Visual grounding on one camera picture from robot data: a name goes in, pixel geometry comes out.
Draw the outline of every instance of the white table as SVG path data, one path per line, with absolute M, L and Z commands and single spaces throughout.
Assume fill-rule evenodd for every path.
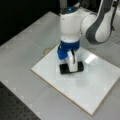
M 49 12 L 0 47 L 0 81 L 42 120 L 119 120 L 120 82 L 91 117 L 32 73 L 30 69 L 43 57 L 43 50 L 57 45 L 59 39 L 59 16 Z M 120 67 L 120 46 L 112 42 L 114 38 L 97 48 L 84 39 L 84 48 Z

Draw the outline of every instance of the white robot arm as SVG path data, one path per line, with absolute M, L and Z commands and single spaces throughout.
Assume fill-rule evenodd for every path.
M 61 43 L 58 56 L 60 60 L 66 59 L 68 67 L 60 66 L 62 74 L 83 70 L 83 64 L 77 62 L 75 54 L 80 47 L 80 32 L 91 44 L 102 44 L 108 40 L 118 3 L 119 0 L 101 0 L 97 14 L 80 7 L 63 9 L 60 15 Z

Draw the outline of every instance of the black object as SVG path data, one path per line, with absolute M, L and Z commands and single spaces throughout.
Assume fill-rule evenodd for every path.
M 41 120 L 0 82 L 0 120 Z
M 68 64 L 61 64 L 59 67 L 60 67 L 61 74 L 75 73 L 75 72 L 70 72 Z M 83 70 L 84 70 L 83 63 L 78 62 L 78 71 L 76 71 L 76 72 L 82 72 Z

